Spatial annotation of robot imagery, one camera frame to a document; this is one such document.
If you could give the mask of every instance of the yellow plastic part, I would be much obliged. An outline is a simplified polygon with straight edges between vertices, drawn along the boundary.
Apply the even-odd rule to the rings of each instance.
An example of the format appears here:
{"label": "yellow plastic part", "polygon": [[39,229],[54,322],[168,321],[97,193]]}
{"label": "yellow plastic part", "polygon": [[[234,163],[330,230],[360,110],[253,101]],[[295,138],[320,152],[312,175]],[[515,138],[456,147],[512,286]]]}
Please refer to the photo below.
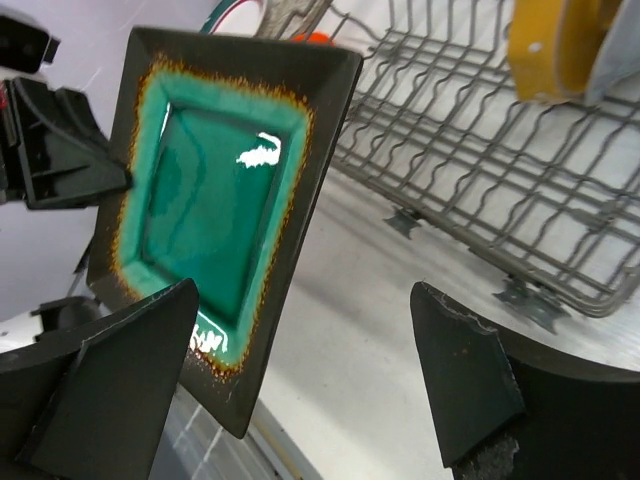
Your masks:
{"label": "yellow plastic part", "polygon": [[507,59],[518,98],[560,103],[586,89],[621,0],[516,0]]}

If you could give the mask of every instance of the ceramic plate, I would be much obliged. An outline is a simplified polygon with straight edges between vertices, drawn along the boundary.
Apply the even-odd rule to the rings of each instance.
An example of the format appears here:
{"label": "ceramic plate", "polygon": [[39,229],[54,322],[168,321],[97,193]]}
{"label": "ceramic plate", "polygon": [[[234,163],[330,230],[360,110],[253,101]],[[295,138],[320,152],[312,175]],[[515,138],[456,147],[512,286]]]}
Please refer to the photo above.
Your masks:
{"label": "ceramic plate", "polygon": [[99,208],[88,283],[118,309],[195,280],[181,383],[236,436],[361,63],[325,46],[131,33],[110,154],[134,186]]}

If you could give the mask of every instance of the dishwasher rack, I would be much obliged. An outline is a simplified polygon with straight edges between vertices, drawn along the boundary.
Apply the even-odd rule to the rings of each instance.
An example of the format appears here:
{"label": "dishwasher rack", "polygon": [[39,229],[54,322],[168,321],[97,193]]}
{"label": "dishwasher rack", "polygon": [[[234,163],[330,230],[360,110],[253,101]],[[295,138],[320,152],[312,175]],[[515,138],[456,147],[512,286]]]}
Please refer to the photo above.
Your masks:
{"label": "dishwasher rack", "polygon": [[332,166],[591,317],[640,284],[640,79],[597,108],[517,101],[510,0],[311,1],[273,36],[365,54]]}

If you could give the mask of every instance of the orange object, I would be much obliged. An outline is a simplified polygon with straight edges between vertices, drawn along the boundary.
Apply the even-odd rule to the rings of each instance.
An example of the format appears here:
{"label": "orange object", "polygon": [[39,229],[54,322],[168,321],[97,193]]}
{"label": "orange object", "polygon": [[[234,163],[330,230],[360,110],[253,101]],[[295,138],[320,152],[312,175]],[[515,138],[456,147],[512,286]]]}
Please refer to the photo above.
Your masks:
{"label": "orange object", "polygon": [[296,35],[295,37],[293,37],[291,41],[333,45],[333,42],[331,41],[331,37],[329,37],[329,35],[327,35],[326,33],[313,32],[311,35],[309,35],[309,38],[306,38],[306,37],[307,37],[306,33],[301,33],[300,35]]}

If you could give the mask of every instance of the wire rack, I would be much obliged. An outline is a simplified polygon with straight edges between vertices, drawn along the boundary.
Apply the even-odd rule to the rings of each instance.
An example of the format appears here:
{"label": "wire rack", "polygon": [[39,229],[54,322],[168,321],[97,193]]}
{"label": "wire rack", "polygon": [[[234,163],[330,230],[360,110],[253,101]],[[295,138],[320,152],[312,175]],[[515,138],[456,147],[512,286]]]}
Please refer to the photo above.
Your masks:
{"label": "wire rack", "polygon": [[274,35],[320,30],[365,54],[333,167],[513,278],[607,316],[640,283],[640,80],[598,108],[517,102],[512,8],[318,0]]}

